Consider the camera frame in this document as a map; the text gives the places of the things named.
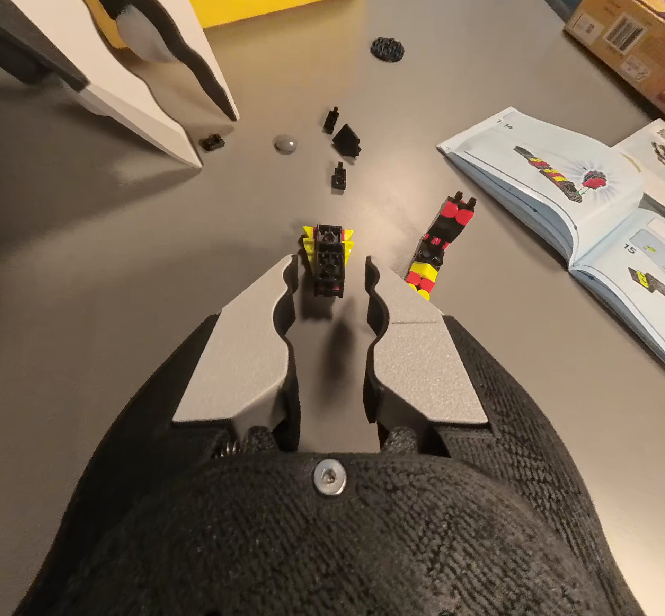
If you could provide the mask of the closed instruction booklet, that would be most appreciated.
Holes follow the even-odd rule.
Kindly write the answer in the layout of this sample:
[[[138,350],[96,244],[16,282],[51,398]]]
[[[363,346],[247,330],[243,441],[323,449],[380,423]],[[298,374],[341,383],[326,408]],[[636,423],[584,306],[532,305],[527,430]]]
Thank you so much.
[[[664,119],[657,119],[612,147],[645,177],[664,182]]]

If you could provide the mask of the black round lego plate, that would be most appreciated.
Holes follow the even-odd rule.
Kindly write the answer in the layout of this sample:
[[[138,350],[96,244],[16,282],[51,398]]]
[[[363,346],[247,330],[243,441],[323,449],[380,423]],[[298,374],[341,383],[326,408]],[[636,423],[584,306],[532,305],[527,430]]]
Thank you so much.
[[[378,37],[370,44],[370,53],[385,63],[400,62],[405,53],[403,44],[392,37]]]

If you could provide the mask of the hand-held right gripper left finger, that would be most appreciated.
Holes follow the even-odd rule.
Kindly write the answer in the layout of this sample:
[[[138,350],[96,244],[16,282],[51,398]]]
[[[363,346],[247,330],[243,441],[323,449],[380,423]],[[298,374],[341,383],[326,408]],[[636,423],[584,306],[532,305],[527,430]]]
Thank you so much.
[[[174,424],[226,423],[239,440],[250,428],[265,427],[282,450],[298,449],[301,405],[287,337],[298,283],[298,257],[288,254],[221,309]]]

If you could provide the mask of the long red yellow lego assembly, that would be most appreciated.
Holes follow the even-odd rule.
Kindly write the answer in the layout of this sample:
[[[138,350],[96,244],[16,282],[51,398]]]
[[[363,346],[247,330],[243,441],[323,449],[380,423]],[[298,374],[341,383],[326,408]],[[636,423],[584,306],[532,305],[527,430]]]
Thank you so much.
[[[474,217],[476,202],[474,197],[464,200],[462,192],[449,196],[421,237],[405,281],[425,300],[430,300],[446,249]]]

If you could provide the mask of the black lego slope piece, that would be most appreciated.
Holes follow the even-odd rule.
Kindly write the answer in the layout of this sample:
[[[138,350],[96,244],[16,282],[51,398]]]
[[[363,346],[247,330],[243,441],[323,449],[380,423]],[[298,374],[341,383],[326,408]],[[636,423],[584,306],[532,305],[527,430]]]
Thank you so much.
[[[360,138],[347,123],[332,138],[332,146],[344,158],[355,159],[361,153]]]

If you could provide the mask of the small black yellow lego assembly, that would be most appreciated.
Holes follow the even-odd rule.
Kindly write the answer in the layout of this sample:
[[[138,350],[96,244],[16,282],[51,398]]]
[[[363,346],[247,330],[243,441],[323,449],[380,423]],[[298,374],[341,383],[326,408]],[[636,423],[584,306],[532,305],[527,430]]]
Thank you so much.
[[[348,259],[354,247],[353,229],[320,223],[304,226],[301,237],[316,297],[343,298]]]

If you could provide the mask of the open instruction booklet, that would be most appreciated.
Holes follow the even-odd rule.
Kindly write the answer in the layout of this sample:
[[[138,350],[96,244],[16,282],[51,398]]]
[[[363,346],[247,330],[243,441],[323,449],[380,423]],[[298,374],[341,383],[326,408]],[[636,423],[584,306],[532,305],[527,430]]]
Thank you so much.
[[[515,108],[437,149],[664,360],[664,194],[634,155]]]

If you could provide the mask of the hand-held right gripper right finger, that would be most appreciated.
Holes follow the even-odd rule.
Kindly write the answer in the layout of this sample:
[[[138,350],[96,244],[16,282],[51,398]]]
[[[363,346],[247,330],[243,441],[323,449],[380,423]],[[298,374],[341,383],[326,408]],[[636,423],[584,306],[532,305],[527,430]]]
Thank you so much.
[[[370,255],[364,288],[374,334],[363,383],[368,421],[385,432],[406,427],[419,438],[437,426],[487,426],[442,312]]]

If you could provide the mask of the orange cardboard lego box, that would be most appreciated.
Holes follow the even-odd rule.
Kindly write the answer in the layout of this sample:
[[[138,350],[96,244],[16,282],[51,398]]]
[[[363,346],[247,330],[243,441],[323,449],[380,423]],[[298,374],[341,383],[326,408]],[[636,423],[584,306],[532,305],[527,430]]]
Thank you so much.
[[[664,112],[664,0],[582,0],[565,31]]]

